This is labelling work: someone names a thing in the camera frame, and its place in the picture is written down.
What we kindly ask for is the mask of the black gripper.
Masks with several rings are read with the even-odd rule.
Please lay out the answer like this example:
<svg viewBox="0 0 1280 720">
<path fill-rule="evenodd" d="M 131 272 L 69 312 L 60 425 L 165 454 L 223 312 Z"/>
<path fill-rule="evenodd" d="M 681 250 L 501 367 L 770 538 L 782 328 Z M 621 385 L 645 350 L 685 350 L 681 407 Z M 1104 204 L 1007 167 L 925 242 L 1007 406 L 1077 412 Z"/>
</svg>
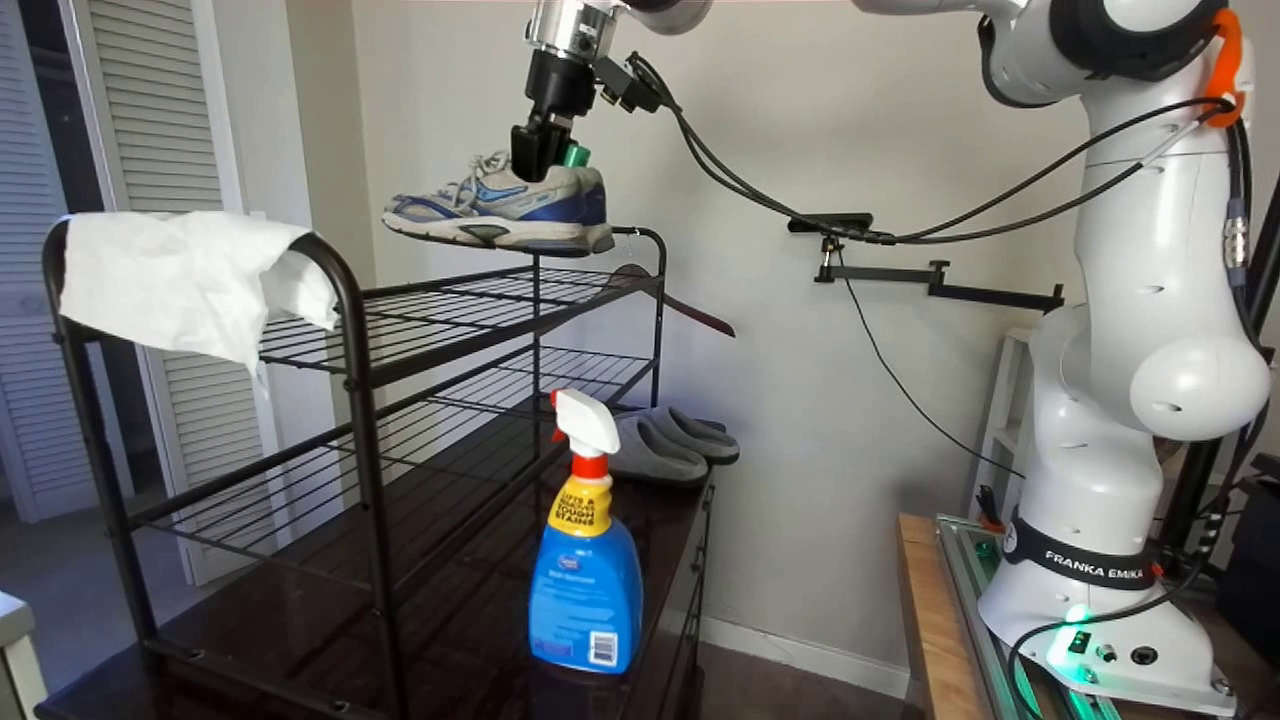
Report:
<svg viewBox="0 0 1280 720">
<path fill-rule="evenodd" d="M 640 52 L 628 60 L 563 60 L 534 52 L 524 97 L 533 102 L 528 119 L 513 128 L 513 171 L 518 182 L 545 182 L 548 167 L 566 158 L 571 119 L 583 117 L 594 97 L 609 97 L 625 113 L 654 113 L 666 102 Z"/>
</svg>

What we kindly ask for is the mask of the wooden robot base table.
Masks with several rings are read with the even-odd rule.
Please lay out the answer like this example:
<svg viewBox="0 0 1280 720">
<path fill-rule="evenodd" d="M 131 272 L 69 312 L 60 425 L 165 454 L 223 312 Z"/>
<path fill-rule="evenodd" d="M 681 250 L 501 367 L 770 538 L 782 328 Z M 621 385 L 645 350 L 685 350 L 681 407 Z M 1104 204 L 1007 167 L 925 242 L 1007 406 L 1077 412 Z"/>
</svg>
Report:
<svg viewBox="0 0 1280 720">
<path fill-rule="evenodd" d="M 898 518 L 898 596 L 913 693 L 926 720 L 1204 720 L 1183 708 L 1077 698 L 1042 672 L 1005 672 L 1005 643 L 975 618 L 979 528 Z"/>
</svg>

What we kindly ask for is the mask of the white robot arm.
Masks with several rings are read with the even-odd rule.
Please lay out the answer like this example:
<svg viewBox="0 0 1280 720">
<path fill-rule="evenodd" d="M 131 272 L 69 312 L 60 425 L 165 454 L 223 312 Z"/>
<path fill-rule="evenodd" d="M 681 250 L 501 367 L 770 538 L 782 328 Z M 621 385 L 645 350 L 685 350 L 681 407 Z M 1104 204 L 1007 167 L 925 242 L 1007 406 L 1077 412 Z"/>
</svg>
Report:
<svg viewBox="0 0 1280 720">
<path fill-rule="evenodd" d="M 1250 58 L 1229 0 L 857 0 L 969 14 L 986 97 L 1080 102 L 1085 301 L 1027 337 L 1024 489 L 975 602 L 1012 660 L 1052 682 L 1222 720 L 1213 639 L 1155 576 L 1162 441 L 1246 427 L 1270 393 L 1242 324 Z"/>
</svg>

